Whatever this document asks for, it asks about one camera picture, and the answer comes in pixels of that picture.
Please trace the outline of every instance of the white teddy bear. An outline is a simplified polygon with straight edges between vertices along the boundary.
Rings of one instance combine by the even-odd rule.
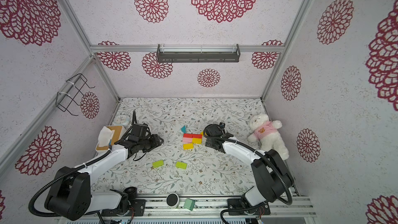
[[[260,140],[261,150],[268,152],[270,149],[274,149],[279,153],[282,160],[289,158],[289,151],[282,140],[281,134],[277,130],[282,127],[280,121],[271,122],[268,115],[258,114],[251,118],[249,126],[254,131],[248,137],[250,142]]]

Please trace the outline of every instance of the table surface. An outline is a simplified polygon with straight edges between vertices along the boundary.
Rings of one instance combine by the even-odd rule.
[[[92,184],[93,191],[134,186],[139,194],[241,195],[255,185],[251,168],[235,157],[200,144],[183,150],[181,127],[199,134],[208,124],[224,122],[241,142],[258,148],[259,143],[249,143],[247,136],[251,116],[265,112],[260,99],[124,98],[117,114],[132,117],[134,110],[138,123],[147,123],[164,144],[137,162],[130,157],[117,164]],[[153,168],[158,160],[164,165]],[[178,161],[187,168],[176,168]]]

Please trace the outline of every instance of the black round device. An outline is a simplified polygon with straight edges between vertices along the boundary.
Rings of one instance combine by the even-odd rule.
[[[170,208],[176,208],[180,203],[180,198],[176,193],[171,193],[170,195],[167,196],[166,203]]]

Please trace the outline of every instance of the lime green block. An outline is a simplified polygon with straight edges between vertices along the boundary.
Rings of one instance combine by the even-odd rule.
[[[153,162],[153,163],[152,163],[152,166],[153,166],[154,168],[161,167],[161,166],[163,166],[163,165],[164,165],[163,160],[159,160],[159,161],[156,161],[156,162]]]
[[[176,167],[177,168],[181,168],[181,169],[186,169],[187,168],[187,164],[183,163],[183,162],[177,162],[176,163]]]
[[[192,211],[194,206],[195,206],[195,200],[187,198],[187,200],[184,203],[184,208]]]

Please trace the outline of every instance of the zip tie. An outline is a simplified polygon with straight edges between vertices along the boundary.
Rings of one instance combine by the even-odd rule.
[[[70,94],[68,94],[68,93],[65,93],[65,92],[58,92],[58,93],[63,93],[70,97]]]

